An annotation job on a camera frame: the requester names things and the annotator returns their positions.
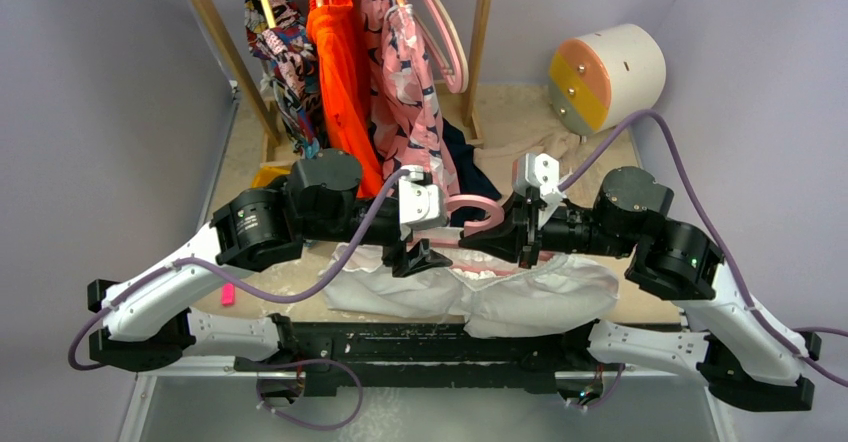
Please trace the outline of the white shorts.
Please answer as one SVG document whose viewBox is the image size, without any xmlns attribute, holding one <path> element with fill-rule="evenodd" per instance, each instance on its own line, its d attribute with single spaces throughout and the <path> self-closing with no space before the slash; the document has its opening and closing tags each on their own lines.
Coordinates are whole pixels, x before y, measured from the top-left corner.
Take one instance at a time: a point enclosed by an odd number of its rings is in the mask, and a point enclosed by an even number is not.
<svg viewBox="0 0 848 442">
<path fill-rule="evenodd" d="M 575 329 L 610 312 L 617 276 L 582 256 L 554 254 L 531 268 L 464 249 L 443 249 L 452 264 L 395 277 L 372 246 L 358 247 L 324 288 L 332 310 L 398 318 L 464 320 L 476 338 L 534 337 Z"/>
</svg>

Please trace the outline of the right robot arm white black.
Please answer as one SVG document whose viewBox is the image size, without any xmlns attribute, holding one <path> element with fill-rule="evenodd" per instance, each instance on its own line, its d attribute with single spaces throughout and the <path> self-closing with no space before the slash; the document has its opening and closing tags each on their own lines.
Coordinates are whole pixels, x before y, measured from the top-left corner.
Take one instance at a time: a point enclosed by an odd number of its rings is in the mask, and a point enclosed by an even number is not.
<svg viewBox="0 0 848 442">
<path fill-rule="evenodd" d="M 672 333 L 595 320 L 561 343 L 573 368 L 636 365 L 690 378 L 749 412 L 810 410 L 815 386 L 803 365 L 818 356 L 819 336 L 784 326 L 768 332 L 745 304 L 724 251 L 698 227 L 669 217 L 672 199 L 650 173 L 626 166 L 604 177 L 591 207 L 566 202 L 543 221 L 540 194 L 530 189 L 509 198 L 500 224 L 459 244 L 522 268 L 544 251 L 628 258 L 628 281 L 704 325 Z"/>
</svg>

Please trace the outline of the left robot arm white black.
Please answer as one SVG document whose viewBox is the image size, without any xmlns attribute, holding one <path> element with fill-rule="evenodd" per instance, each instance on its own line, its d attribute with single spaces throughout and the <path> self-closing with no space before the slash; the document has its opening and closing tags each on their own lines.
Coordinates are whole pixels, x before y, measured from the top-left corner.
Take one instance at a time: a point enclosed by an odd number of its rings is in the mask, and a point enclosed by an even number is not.
<svg viewBox="0 0 848 442">
<path fill-rule="evenodd" d="M 309 241 L 342 242 L 348 251 L 378 246 L 393 273 L 409 276 L 447 259 L 416 230 L 447 223 L 444 193 L 431 173 L 405 166 L 382 181 L 373 198 L 358 197 L 358 160 L 327 149 L 297 161 L 286 175 L 243 191 L 218 209 L 184 245 L 125 282 L 98 279 L 87 288 L 93 316 L 76 336 L 88 345 L 88 368 L 157 370 L 184 357 L 234 356 L 284 371 L 297 361 L 289 320 L 226 317 L 196 303 L 231 284 L 256 298 L 293 304 L 317 295 L 341 271 L 328 269 L 310 288 L 274 295 L 247 283 L 251 275 L 299 259 Z"/>
</svg>

